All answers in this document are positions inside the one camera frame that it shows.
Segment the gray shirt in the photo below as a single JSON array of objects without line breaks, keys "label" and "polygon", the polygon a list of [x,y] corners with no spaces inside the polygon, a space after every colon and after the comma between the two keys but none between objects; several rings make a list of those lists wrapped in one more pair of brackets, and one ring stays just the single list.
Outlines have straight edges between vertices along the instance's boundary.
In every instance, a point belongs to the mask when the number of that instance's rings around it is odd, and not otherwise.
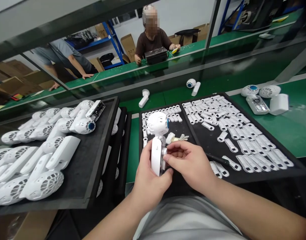
[{"label": "gray shirt", "polygon": [[79,64],[83,67],[86,73],[90,73],[92,64],[82,54],[76,51],[71,45],[66,43],[63,39],[58,39],[50,42],[45,47],[37,47],[32,49],[33,53],[37,54],[38,58],[45,65],[52,65],[54,63],[62,65],[65,68],[70,69],[76,76],[80,77],[78,70],[70,63],[68,57],[73,55]]},{"label": "gray shirt", "polygon": [[133,240],[245,239],[237,226],[206,198],[167,198],[146,214]]}]

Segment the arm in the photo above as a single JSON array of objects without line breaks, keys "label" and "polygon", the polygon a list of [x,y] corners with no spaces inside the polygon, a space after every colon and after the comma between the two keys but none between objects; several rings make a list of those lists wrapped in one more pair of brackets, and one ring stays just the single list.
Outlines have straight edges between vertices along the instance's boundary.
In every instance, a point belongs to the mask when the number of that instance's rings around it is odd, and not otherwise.
[{"label": "arm", "polygon": [[76,60],[76,58],[72,54],[68,56],[68,60],[77,69],[77,71],[82,75],[83,79],[94,76],[94,74],[86,74],[83,67],[79,64],[79,62]]},{"label": "arm", "polygon": [[164,159],[251,239],[306,239],[306,219],[217,178],[200,146],[178,141]]},{"label": "arm", "polygon": [[137,65],[141,64],[141,59],[144,53],[145,53],[145,46],[143,44],[142,34],[141,34],[137,40],[137,45],[135,50],[135,62]]},{"label": "arm", "polygon": [[132,239],[140,220],[157,206],[172,183],[173,170],[158,177],[150,167],[149,141],[142,151],[132,192],[84,240]]},{"label": "arm", "polygon": [[[58,78],[57,72],[56,72],[56,70],[55,70],[55,68],[52,64],[51,65],[44,65],[44,67],[48,72],[50,72],[51,74],[53,74],[55,77]],[[48,91],[51,91],[53,89],[57,89],[59,87],[60,87],[60,85],[57,82],[54,81],[54,85]]]},{"label": "arm", "polygon": [[162,29],[161,30],[161,35],[162,35],[162,42],[163,42],[163,47],[165,47],[168,50],[174,50],[175,48],[181,48],[181,45],[179,44],[173,44],[169,37],[167,36],[166,32]]}]

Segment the worker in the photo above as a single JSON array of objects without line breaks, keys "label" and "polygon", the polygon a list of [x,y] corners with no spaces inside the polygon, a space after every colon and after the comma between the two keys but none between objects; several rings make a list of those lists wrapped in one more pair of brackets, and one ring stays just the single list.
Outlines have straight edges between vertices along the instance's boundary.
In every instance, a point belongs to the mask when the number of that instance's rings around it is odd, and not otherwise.
[{"label": "worker", "polygon": [[161,201],[173,169],[157,176],[151,148],[142,150],[131,193],[84,240],[306,239],[305,218],[216,177],[203,149],[186,141],[168,145],[163,159],[203,197]]},{"label": "worker", "polygon": [[152,5],[143,7],[143,25],[145,31],[142,32],[137,40],[135,51],[135,62],[140,65],[141,59],[146,52],[157,48],[165,47],[168,50],[180,49],[181,45],[173,44],[163,29],[159,27],[157,10]]},{"label": "worker", "polygon": [[[46,70],[55,77],[58,77],[58,74],[52,62],[59,65],[59,67],[70,69],[78,78],[85,79],[92,77],[95,73],[98,73],[90,61],[88,61],[82,54],[66,43],[63,39],[55,40],[48,43],[46,46],[32,49],[32,51],[44,63]],[[49,91],[57,89],[58,87],[59,84],[55,82]]]}]

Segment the person's left hand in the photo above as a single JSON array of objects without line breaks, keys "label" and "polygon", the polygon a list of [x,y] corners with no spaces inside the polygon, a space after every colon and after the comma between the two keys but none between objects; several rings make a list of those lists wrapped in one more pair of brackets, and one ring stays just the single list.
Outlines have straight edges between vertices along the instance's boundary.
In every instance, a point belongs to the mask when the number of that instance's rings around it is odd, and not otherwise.
[{"label": "person's left hand", "polygon": [[172,183],[173,169],[169,168],[162,176],[157,176],[150,163],[152,140],[143,148],[136,171],[132,202],[146,214],[161,201],[165,191]]},{"label": "person's left hand", "polygon": [[92,77],[92,76],[94,76],[94,74],[83,74],[82,78],[85,79],[87,77]]}]

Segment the black tray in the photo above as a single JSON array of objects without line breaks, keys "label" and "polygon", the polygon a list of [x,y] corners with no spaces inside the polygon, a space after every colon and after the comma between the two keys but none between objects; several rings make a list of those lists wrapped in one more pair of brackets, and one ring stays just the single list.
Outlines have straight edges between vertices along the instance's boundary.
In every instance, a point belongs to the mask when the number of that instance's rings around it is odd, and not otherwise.
[{"label": "black tray", "polygon": [[[289,151],[287,150],[277,139],[275,139],[262,125],[260,125],[251,115],[249,115],[246,111],[244,111],[243,108],[241,108],[237,103],[235,103],[226,93],[217,93],[212,94],[196,99],[190,99],[188,101],[182,101],[178,102],[172,105],[163,106],[155,109],[146,110],[139,113],[139,156],[143,149],[143,132],[142,132],[142,119],[141,114],[145,112],[150,112],[153,110],[158,110],[162,108],[167,108],[170,106],[174,106],[179,104],[182,112],[180,114],[181,118],[183,119],[182,123],[179,122],[171,122],[170,123],[170,132],[175,133],[176,137],[179,137],[182,132],[185,135],[189,135],[189,142],[196,143],[197,145],[200,145],[203,147],[204,151],[218,157],[222,157],[223,155],[229,157],[234,162],[238,163],[236,155],[242,155],[242,152],[240,151],[240,148],[237,144],[236,140],[233,140],[231,138],[231,135],[228,134],[226,138],[230,138],[233,144],[238,147],[239,152],[233,153],[229,150],[226,143],[220,143],[217,141],[217,137],[221,134],[221,130],[219,127],[215,127],[214,131],[209,131],[207,128],[202,126],[201,123],[197,123],[194,125],[191,125],[187,115],[185,114],[184,108],[182,106],[182,103],[185,102],[192,102],[199,99],[215,96],[215,95],[221,95],[224,96],[228,101],[232,103],[237,109],[240,110],[241,113],[247,117],[251,123],[253,123],[272,143],[276,145],[278,149],[281,150],[281,152],[288,157],[289,160],[291,160],[294,163],[294,167],[287,168],[286,170],[279,170],[279,171],[271,171],[271,172],[261,172],[261,173],[247,173],[243,169],[241,171],[235,171],[233,168],[229,166],[224,166],[229,171],[229,177],[223,177],[224,180],[233,183],[233,184],[241,184],[241,183],[249,183],[249,182],[257,182],[257,181],[265,181],[265,180],[272,180],[272,179],[278,179],[278,178],[286,178],[286,177],[296,177],[296,176],[302,176],[306,175],[306,167],[299,161],[297,158]],[[152,139],[154,136],[149,135],[148,139]]]},{"label": "black tray", "polygon": [[96,199],[96,204],[105,204],[108,201],[113,200],[114,185],[115,185],[115,173],[118,162],[119,149],[122,142],[123,130],[125,127],[125,117],[127,114],[127,108],[121,107],[121,114],[118,121],[118,131],[111,137],[109,145],[112,147],[110,155],[107,161],[105,173],[102,176],[103,190]]},{"label": "black tray", "polygon": [[[0,206],[0,215],[51,209],[87,208],[93,205],[119,105],[118,97],[102,101],[106,107],[96,121],[96,128],[92,133],[87,135],[68,134],[79,138],[81,142],[68,167],[62,171],[64,183],[59,190],[39,201],[23,199],[12,205]],[[74,101],[61,105],[61,107],[75,107],[77,104],[78,102]],[[27,144],[17,144],[13,147],[20,145],[39,147],[42,143],[43,141],[33,141]]]},{"label": "black tray", "polygon": [[130,141],[130,128],[132,124],[132,115],[127,113],[125,121],[125,133],[122,139],[120,147],[119,163],[117,165],[119,169],[119,176],[115,180],[115,196],[114,203],[118,205],[125,198],[125,186],[127,177],[127,165],[128,165],[128,152],[129,152],[129,141]]}]

